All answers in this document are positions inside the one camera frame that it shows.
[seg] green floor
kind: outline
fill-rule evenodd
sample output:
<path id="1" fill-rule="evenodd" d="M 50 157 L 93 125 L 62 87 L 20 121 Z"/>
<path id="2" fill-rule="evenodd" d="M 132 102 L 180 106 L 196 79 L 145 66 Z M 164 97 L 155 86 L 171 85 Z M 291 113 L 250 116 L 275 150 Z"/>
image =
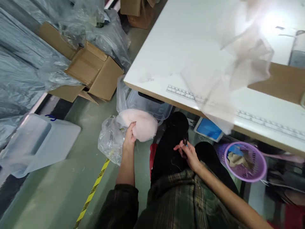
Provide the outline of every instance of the green floor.
<path id="1" fill-rule="evenodd" d="M 156 5 L 156 16 L 165 0 Z M 149 30 L 131 28 L 130 55 L 134 60 Z M 67 229 L 73 228 L 99 175 L 106 157 L 98 150 L 102 122 L 116 115 L 116 97 L 100 106 L 78 97 L 66 120 L 79 125 L 82 131 L 66 160 L 30 173 L 23 187 L 0 221 L 5 229 Z M 200 141 L 190 131 L 190 141 Z M 139 213 L 146 207 L 150 188 L 149 146 L 152 140 L 136 143 L 135 179 L 139 189 Z M 101 183 L 89 204 L 79 229 L 93 227 L 101 206 L 115 185 L 118 166 L 109 163 Z"/>

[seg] metal ruler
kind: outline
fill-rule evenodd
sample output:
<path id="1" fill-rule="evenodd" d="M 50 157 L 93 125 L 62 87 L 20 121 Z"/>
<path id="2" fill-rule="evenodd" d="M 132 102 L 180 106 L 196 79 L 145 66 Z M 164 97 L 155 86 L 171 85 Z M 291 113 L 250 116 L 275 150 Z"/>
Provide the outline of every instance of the metal ruler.
<path id="1" fill-rule="evenodd" d="M 195 95 L 188 90 L 181 89 L 181 88 L 175 87 L 173 85 L 168 85 L 166 91 L 178 94 L 180 96 L 189 98 L 191 100 L 194 100 L 194 101 L 197 101 L 197 102 L 200 102 L 200 103 L 204 103 L 204 104 L 207 103 L 207 100 L 205 98 L 202 98 L 201 96 Z M 246 111 L 243 111 L 243 110 L 237 110 L 237 116 L 240 117 L 240 118 L 243 118 L 243 119 L 247 119 L 251 122 L 257 123 L 261 126 L 271 128 L 271 129 L 273 129 L 277 132 L 281 132 L 281 133 L 286 134 L 290 137 L 297 138 L 297 139 L 305 142 L 305 132 L 304 131 L 300 131 L 300 130 L 297 130 L 297 129 L 294 129 L 294 128 L 290 128 L 288 126 L 285 126 L 285 125 L 282 125 L 280 123 L 277 123 L 277 122 L 274 122 L 274 121 L 271 121 L 271 120 L 253 115 L 253 114 L 251 114 L 249 112 L 246 112 Z"/>

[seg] yellow tape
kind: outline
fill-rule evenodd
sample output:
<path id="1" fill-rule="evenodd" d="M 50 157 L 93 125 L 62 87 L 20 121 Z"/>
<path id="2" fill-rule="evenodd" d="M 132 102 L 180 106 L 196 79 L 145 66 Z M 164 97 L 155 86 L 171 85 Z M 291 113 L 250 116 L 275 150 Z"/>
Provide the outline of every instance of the yellow tape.
<path id="1" fill-rule="evenodd" d="M 101 172 L 98 175 L 98 178 L 96 179 L 96 181 L 95 181 L 95 183 L 93 185 L 93 188 L 91 189 L 91 192 L 90 192 L 90 194 L 89 194 L 89 196 L 88 196 L 88 198 L 87 198 L 87 200 L 86 200 L 86 202 L 85 202 L 85 204 L 83 206 L 83 209 L 82 209 L 81 213 L 79 214 L 79 217 L 78 217 L 78 219 L 76 221 L 76 224 L 75 224 L 73 229 L 78 229 L 78 226 L 79 226 L 80 222 L 82 221 L 82 219 L 83 219 L 83 217 L 84 217 L 84 215 L 86 213 L 86 210 L 87 210 L 87 208 L 89 206 L 89 203 L 90 203 L 90 201 L 92 200 L 92 198 L 94 196 L 94 193 L 95 193 L 95 191 L 96 191 L 96 189 L 98 187 L 98 184 L 101 182 L 101 179 L 102 179 L 102 177 L 104 175 L 104 172 L 105 172 L 108 164 L 109 164 L 109 159 L 107 158 L 105 164 L 102 167 Z"/>

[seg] plastic basket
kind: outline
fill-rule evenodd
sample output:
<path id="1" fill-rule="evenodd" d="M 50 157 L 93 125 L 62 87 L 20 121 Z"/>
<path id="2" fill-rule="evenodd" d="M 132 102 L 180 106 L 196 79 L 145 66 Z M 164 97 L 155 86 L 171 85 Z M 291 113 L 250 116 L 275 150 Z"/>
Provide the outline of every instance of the plastic basket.
<path id="1" fill-rule="evenodd" d="M 254 164 L 252 170 L 246 168 L 244 165 L 236 165 L 234 168 L 231 168 L 228 164 L 227 154 L 228 150 L 232 145 L 239 144 L 241 150 L 247 150 L 251 158 L 251 162 Z M 234 174 L 237 178 L 246 181 L 246 182 L 257 182 L 264 177 L 267 172 L 267 164 L 262 153 L 253 145 L 245 142 L 233 142 L 227 144 L 220 144 L 216 147 L 217 155 L 222 164 Z"/>

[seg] hand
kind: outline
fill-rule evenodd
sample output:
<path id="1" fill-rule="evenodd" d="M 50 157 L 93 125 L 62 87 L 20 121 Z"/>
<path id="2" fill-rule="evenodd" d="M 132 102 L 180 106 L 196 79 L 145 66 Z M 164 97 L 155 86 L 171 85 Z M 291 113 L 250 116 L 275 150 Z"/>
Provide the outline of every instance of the hand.
<path id="1" fill-rule="evenodd" d="M 187 146 L 186 146 L 183 144 L 183 141 L 181 141 L 179 143 L 179 145 L 176 145 L 174 147 L 174 150 L 179 151 L 181 157 L 186 159 L 189 167 L 195 173 L 197 173 L 197 171 L 200 169 L 200 167 L 202 167 L 202 164 L 198 160 L 195 147 L 191 143 L 187 142 Z"/>
<path id="2" fill-rule="evenodd" d="M 136 138 L 132 134 L 132 129 L 135 125 L 136 122 L 132 122 L 126 131 L 126 136 L 123 143 L 123 152 L 134 152 L 134 143 L 136 141 Z"/>

